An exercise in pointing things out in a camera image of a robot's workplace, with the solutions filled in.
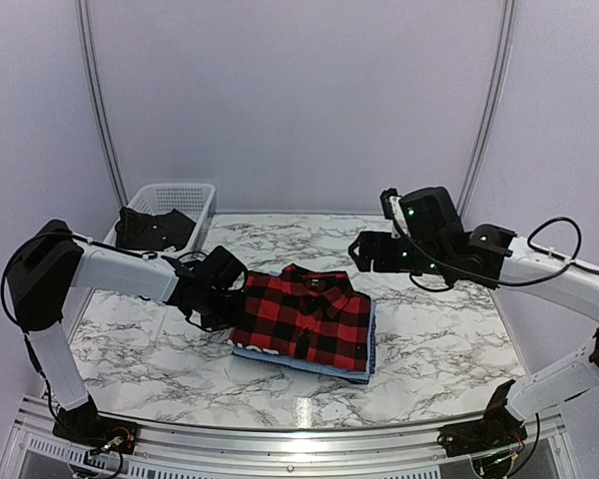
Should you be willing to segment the red black plaid shirt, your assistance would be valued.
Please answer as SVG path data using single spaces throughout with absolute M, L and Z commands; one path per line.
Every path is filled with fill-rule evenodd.
M 362 373 L 368 361 L 372 301 L 344 271 L 296 264 L 278 274 L 252 271 L 231 345 Z

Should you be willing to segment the light blue shirt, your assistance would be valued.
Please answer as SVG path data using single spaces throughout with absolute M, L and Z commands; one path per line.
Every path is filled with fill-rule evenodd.
M 373 315 L 375 315 L 375 317 L 376 317 L 376 303 L 374 301 L 371 303 L 369 320 L 371 319 L 371 317 Z M 238 347 L 237 345 L 233 345 L 232 354 L 234 356 L 241 357 L 244 359 L 255 360 L 255 361 L 268 363 L 268 364 L 274 364 L 274 365 L 283 366 L 283 367 L 293 369 L 293 370 L 298 370 L 298 371 L 303 371 L 303 372 L 308 372 L 308 373 L 313 373 L 313 374 L 318 374 L 318 375 L 323 375 L 323 376 L 328 376 L 328 377 L 333 377 L 333 378 L 338 378 L 338 379 L 342 379 L 340 376 L 344 372 L 352 371 L 352 370 L 346 370 L 346 369 L 338 368 L 338 367 L 334 367 L 334 366 L 322 365 L 322 364 L 318 364 L 318 363 L 314 363 L 314 362 L 308 362 L 308 361 L 302 360 L 302 359 L 290 358 L 288 356 L 269 354 L 269 353 L 261 352 L 261 351 L 254 350 L 254 349 Z

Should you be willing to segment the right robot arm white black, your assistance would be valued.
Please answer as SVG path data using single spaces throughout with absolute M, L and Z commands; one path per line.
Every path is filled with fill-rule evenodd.
M 436 274 L 447 287 L 471 281 L 490 289 L 512 288 L 592 320 L 598 327 L 581 348 L 521 380 L 497 387 L 474 437 L 494 447 L 540 411 L 599 387 L 599 266 L 578 254 L 552 252 L 495 225 L 421 227 L 394 221 L 392 232 L 366 231 L 349 245 L 360 271 Z

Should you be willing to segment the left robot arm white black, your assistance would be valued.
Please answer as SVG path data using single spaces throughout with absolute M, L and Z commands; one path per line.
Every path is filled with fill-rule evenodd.
M 184 317 L 198 314 L 203 328 L 218 330 L 240 315 L 248 275 L 247 267 L 222 246 L 183 261 L 156 251 L 120 249 L 50 220 L 7 260 L 0 300 L 56 399 L 57 425 L 96 444 L 106 435 L 106 422 L 79 372 L 63 324 L 72 292 L 97 289 L 141 297 L 174 307 Z

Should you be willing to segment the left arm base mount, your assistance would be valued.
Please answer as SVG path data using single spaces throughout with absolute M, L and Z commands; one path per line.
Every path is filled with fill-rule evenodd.
M 69 414 L 55 421 L 53 434 L 98 452 L 134 452 L 139 424 L 100 414 Z

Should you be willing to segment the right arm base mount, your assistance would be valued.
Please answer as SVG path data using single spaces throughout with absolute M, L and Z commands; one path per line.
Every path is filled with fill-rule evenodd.
M 519 445 L 528 437 L 523 425 L 507 426 L 485 419 L 448 424 L 438 431 L 437 444 L 448 457 L 475 454 L 511 444 Z

